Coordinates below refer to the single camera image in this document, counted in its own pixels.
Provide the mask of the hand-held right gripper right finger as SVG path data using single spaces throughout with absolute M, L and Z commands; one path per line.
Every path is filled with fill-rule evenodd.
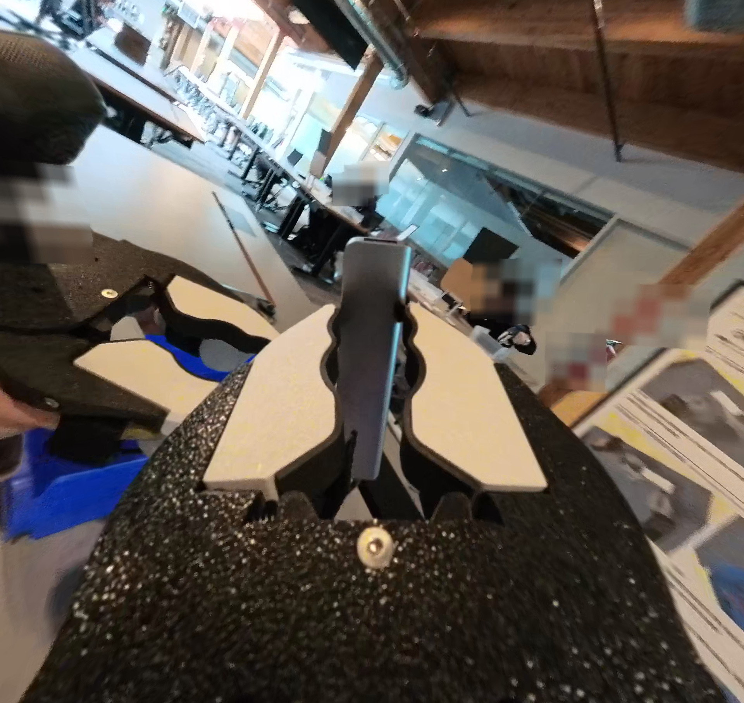
M 547 478 L 491 358 L 420 304 L 407 310 L 410 350 L 423 369 L 408 400 L 413 443 L 478 491 L 545 491 Z

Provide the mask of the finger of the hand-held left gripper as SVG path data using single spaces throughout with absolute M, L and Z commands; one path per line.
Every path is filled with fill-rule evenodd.
M 246 361 L 279 333 L 241 299 L 175 276 L 158 292 L 167 340 L 201 361 Z
M 164 336 L 147 336 L 97 345 L 74 366 L 164 409 L 164 424 L 177 425 L 254 357 L 217 339 L 201 341 L 192 355 Z

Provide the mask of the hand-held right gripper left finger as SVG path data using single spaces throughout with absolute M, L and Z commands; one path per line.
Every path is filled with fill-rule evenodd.
M 341 475 L 343 431 L 327 372 L 336 311 L 323 306 L 256 355 L 205 471 L 206 489 L 315 497 Z

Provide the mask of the blue plastic bin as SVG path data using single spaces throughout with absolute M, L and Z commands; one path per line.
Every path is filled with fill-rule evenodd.
M 51 455 L 55 429 L 3 438 L 2 481 L 9 481 L 2 486 L 4 536 L 39 539 L 106 517 L 146 463 L 139 441 L 157 440 L 177 426 L 129 426 L 114 457 L 101 466 Z

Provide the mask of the grey usb hub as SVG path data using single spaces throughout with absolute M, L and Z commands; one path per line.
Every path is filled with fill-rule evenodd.
M 344 249 L 336 390 L 355 481 L 379 475 L 411 261 L 391 240 L 356 237 Z

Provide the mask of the person's left hand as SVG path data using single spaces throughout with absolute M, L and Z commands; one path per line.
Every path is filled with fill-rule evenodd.
M 22 434 L 32 429 L 56 429 L 60 416 L 50 411 L 35 409 L 16 401 L 1 391 L 1 438 Z

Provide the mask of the instruction board with white stand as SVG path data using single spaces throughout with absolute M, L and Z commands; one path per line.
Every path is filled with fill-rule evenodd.
M 572 392 L 552 410 L 628 501 L 726 701 L 743 701 L 742 280 L 699 350 L 658 352 L 615 392 Z

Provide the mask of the black mesh office chair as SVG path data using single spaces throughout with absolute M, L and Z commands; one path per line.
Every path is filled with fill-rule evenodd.
M 1 33 L 2 162 L 67 166 L 107 116 L 93 80 L 50 42 Z

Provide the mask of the black hanging ceiling panel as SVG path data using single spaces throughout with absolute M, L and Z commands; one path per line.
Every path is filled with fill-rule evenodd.
M 288 0 L 302 12 L 327 45 L 351 68 L 356 69 L 367 50 L 367 42 L 332 0 Z

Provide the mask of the silver ceiling duct pipe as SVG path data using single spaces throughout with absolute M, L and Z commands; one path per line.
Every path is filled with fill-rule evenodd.
M 412 80 L 412 52 L 405 36 L 400 0 L 332 0 L 353 28 L 372 46 L 400 90 Z

